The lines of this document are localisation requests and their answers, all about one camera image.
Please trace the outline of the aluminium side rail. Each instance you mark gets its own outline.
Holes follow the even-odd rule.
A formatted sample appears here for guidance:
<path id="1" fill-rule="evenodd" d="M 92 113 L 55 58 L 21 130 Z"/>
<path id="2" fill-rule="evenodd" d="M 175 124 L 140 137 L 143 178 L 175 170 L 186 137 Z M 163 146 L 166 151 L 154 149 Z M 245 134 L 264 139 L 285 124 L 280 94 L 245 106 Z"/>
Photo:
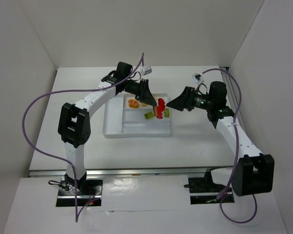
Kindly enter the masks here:
<path id="1" fill-rule="evenodd" d="M 221 75 L 223 78 L 223 82 L 227 86 L 228 105 L 230 104 L 231 109 L 235 112 L 236 108 L 238 107 L 239 98 L 240 98 L 237 86 L 236 86 L 235 82 L 232 80 L 232 78 L 227 73 L 221 71 Z M 242 130 L 246 133 L 245 124 L 243 122 L 242 115 L 241 115 L 240 111 L 241 110 L 239 109 L 236 121 L 239 122 Z"/>

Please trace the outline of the round orange lego piece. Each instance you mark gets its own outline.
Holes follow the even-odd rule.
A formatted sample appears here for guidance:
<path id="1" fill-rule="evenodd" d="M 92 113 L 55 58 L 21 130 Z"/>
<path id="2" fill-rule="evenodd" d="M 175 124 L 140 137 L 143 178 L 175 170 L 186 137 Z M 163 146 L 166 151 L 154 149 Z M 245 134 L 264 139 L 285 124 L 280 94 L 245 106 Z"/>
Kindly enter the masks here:
<path id="1" fill-rule="evenodd" d="M 139 108 L 139 101 L 136 99 L 129 99 L 128 100 L 128 106 L 129 108 L 137 109 Z"/>

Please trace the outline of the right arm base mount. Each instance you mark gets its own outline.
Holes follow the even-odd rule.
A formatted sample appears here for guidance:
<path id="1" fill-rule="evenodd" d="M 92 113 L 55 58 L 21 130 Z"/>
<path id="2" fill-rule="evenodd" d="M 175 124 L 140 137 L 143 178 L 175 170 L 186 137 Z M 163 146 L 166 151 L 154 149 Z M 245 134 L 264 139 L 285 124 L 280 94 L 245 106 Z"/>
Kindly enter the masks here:
<path id="1" fill-rule="evenodd" d="M 188 189 L 190 204 L 217 204 L 220 200 L 217 195 L 225 188 L 225 185 L 215 184 L 211 172 L 214 168 L 207 168 L 202 175 L 190 176 L 183 187 Z"/>

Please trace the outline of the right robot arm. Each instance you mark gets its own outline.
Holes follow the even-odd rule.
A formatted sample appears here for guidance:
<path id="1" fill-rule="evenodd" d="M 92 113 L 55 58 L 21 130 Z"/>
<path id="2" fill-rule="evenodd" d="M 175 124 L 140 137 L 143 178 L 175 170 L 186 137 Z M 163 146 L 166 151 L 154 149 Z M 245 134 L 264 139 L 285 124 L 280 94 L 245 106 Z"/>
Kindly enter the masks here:
<path id="1" fill-rule="evenodd" d="M 187 86 L 180 96 L 167 103 L 167 107 L 178 111 L 191 111 L 195 108 L 206 110 L 209 121 L 235 154 L 231 170 L 221 168 L 211 171 L 214 184 L 231 187 L 237 196 L 272 191 L 274 159 L 271 155 L 263 154 L 252 143 L 235 118 L 233 110 L 227 106 L 225 83 L 212 82 L 206 94 Z"/>

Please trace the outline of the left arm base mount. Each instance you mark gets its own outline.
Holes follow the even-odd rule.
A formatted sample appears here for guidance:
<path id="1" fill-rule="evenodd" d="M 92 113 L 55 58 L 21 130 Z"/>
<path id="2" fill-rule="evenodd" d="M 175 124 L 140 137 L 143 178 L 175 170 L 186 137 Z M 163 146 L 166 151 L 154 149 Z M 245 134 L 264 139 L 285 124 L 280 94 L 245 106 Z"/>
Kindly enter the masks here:
<path id="1" fill-rule="evenodd" d="M 72 185 L 65 182 L 49 180 L 48 184 L 58 187 L 56 207 L 74 207 L 75 206 L 75 189 Z M 87 180 L 84 187 L 77 190 L 77 204 L 82 207 L 89 203 L 89 207 L 101 206 L 102 204 L 103 180 L 90 179 Z"/>

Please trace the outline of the aluminium front rail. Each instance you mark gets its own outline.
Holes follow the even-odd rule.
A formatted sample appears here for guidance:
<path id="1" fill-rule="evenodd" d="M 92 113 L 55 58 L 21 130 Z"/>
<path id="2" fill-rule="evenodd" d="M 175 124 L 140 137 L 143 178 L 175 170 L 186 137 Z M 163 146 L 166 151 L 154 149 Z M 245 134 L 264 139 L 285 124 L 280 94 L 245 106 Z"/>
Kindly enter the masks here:
<path id="1" fill-rule="evenodd" d="M 133 168 L 133 169 L 96 169 L 86 170 L 88 177 L 104 176 L 142 176 L 142 175 L 176 175 L 204 174 L 207 169 L 232 168 L 231 166 L 211 167 L 168 167 L 168 168 Z M 64 170 L 31 170 L 28 177 L 57 177 L 64 176 Z"/>

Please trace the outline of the green yellow lego stack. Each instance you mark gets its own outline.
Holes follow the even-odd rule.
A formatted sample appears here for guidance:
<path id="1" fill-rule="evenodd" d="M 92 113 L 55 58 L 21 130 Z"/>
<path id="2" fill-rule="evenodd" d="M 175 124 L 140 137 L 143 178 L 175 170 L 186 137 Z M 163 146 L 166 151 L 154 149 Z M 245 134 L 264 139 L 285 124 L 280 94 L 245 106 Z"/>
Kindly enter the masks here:
<path id="1" fill-rule="evenodd" d="M 153 112 L 147 112 L 144 114 L 145 119 L 149 120 L 154 118 L 154 113 Z"/>

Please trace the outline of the small green lego brick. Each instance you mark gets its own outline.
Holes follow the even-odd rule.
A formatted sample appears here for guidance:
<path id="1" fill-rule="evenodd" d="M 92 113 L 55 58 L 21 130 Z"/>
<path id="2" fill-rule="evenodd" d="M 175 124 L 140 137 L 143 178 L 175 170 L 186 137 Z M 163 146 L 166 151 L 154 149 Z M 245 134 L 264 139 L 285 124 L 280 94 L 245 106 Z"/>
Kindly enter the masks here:
<path id="1" fill-rule="evenodd" d="M 170 112 L 169 109 L 164 110 L 164 117 L 169 118 L 170 117 Z"/>

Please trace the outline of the white divided tray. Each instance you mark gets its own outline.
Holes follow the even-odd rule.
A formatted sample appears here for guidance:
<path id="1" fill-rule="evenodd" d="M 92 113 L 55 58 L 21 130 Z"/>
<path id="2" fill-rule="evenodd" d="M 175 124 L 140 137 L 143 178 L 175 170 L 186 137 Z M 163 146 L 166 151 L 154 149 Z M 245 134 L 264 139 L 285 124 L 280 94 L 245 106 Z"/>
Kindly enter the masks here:
<path id="1" fill-rule="evenodd" d="M 118 94 L 105 103 L 103 135 L 106 138 L 126 137 L 169 137 L 172 133 L 171 115 L 162 119 L 154 117 L 145 119 L 144 114 L 153 112 L 152 106 L 129 108 L 128 100 L 134 99 L 131 94 Z"/>

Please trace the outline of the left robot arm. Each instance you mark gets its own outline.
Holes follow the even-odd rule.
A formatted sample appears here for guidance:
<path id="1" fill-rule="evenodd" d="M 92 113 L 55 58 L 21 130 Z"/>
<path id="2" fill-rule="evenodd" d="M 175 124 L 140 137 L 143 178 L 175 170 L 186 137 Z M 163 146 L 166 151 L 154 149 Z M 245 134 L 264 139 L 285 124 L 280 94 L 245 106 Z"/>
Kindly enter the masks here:
<path id="1" fill-rule="evenodd" d="M 132 65 L 119 62 L 116 70 L 103 77 L 96 88 L 83 99 L 62 106 L 58 133 L 64 142 L 68 164 L 64 179 L 66 183 L 82 191 L 86 185 L 84 166 L 84 146 L 90 138 L 90 120 L 94 113 L 110 99 L 121 92 L 134 95 L 135 99 L 156 106 L 157 103 L 149 89 L 148 79 L 132 80 Z"/>

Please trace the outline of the tan lego plate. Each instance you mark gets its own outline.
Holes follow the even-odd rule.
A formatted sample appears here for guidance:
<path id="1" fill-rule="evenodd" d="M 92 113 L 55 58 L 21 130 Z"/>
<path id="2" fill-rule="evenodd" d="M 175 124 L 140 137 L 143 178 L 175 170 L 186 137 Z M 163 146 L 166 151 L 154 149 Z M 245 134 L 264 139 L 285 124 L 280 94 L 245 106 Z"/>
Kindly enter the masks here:
<path id="1" fill-rule="evenodd" d="M 158 116 L 157 106 L 153 106 L 153 113 L 154 113 L 154 116 L 155 116 L 155 117 Z"/>

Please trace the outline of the red lego piece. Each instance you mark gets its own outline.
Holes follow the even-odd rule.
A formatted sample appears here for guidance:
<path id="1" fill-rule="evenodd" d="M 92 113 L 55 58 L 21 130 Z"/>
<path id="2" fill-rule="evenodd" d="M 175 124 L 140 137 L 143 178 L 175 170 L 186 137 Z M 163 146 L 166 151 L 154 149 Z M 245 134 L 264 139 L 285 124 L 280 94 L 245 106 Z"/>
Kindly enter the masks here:
<path id="1" fill-rule="evenodd" d="M 158 119 L 162 119 L 163 118 L 163 111 L 166 108 L 166 104 L 165 101 L 162 98 L 158 99 L 158 105 L 157 105 L 157 112 L 158 112 Z"/>

